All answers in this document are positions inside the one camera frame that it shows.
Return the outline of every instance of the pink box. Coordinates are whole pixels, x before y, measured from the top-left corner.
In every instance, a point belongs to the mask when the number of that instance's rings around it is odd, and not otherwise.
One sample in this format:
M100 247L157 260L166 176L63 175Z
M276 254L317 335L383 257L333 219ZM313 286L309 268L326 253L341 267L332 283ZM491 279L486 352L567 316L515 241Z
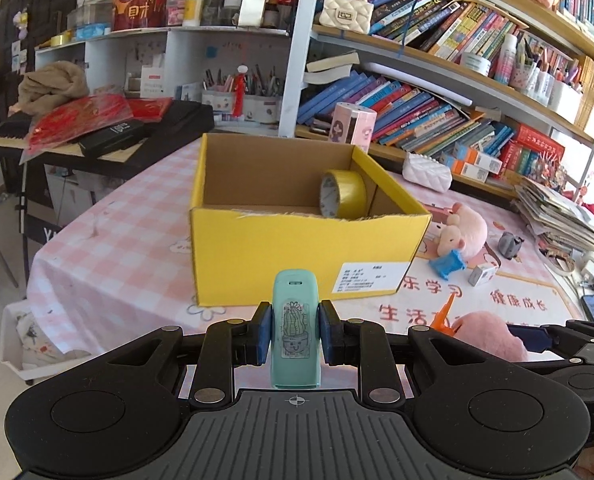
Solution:
M337 103L328 140L350 142L368 153L377 112L364 106Z

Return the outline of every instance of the roll of tape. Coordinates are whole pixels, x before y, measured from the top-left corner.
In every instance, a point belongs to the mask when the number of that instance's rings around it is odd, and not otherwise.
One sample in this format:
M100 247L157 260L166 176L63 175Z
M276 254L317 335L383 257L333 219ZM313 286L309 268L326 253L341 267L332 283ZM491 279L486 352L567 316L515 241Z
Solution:
M366 188L357 171L330 170L321 180L321 214L326 218L356 220L365 215Z

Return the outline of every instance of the red bag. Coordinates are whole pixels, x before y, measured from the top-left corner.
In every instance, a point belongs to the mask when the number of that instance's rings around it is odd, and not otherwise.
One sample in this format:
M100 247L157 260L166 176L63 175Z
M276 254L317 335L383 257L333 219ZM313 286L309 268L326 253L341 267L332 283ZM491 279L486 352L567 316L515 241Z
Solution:
M128 119L132 119L132 110L128 99L119 94L82 97L61 105L43 116L26 136L28 147L22 153L20 164L45 150Z

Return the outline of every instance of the white quilted bag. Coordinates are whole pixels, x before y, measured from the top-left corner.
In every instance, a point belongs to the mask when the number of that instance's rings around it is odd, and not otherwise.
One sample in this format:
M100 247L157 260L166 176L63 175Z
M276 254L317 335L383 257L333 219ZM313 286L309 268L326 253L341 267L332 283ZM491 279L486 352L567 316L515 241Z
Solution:
M415 153L407 153L401 174L409 182L440 193L448 191L453 181L453 175L448 166L428 156Z
M373 4L368 0L324 0L319 23L325 27L368 34L372 15Z

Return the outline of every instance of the yellow cardboard box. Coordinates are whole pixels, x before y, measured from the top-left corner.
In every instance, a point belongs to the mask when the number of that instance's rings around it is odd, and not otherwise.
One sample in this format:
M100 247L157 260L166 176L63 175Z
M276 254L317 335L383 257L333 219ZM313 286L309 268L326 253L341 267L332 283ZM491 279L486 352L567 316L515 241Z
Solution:
M363 178L365 218L324 218L328 170ZM331 300L394 294L431 215L362 150L318 140L204 134L190 204L202 306L271 301L284 269L308 269Z

